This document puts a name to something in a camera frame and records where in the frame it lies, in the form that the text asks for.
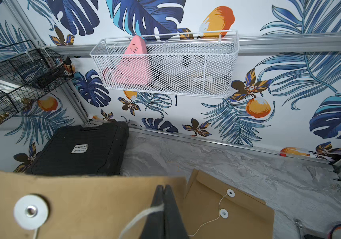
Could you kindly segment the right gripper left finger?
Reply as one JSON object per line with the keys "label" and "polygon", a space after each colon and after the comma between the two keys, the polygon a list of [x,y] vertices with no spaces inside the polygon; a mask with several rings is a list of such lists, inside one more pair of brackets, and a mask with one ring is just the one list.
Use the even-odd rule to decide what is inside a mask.
{"label": "right gripper left finger", "polygon": [[162,185],[156,187],[150,209],[154,211],[147,215],[140,239],[163,239],[165,199]]}

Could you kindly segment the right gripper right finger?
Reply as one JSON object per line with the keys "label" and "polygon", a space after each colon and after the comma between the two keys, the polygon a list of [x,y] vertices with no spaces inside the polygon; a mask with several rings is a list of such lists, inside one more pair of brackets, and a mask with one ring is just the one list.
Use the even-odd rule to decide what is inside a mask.
{"label": "right gripper right finger", "polygon": [[164,238],[189,238],[170,185],[166,185],[164,189]]}

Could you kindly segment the brown kraft file bag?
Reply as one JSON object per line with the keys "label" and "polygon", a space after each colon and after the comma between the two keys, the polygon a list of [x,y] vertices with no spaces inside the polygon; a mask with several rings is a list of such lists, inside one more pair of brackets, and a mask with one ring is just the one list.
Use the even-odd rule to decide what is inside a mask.
{"label": "brown kraft file bag", "polygon": [[271,239],[275,211],[266,202],[194,169],[183,202],[191,239]]}
{"label": "brown kraft file bag", "polygon": [[150,207],[156,187],[172,187],[178,207],[184,177],[43,177],[0,171],[0,239],[31,239],[14,218],[14,206],[34,194],[49,206],[40,239],[116,239],[141,211]]}

